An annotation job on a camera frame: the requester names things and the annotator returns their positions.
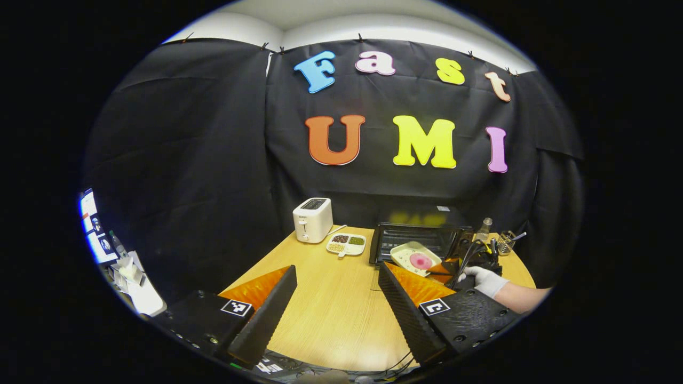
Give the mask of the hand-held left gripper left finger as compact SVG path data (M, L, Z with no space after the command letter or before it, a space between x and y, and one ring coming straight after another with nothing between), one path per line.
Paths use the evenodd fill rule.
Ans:
M205 356L253 369L296 289L297 270L288 265L221 294L195 290L152 323Z

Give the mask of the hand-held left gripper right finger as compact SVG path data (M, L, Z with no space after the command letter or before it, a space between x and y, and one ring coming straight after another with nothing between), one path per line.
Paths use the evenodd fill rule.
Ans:
M476 290L473 277L452 290L383 263L378 283L420 365L435 365L479 350L522 317Z

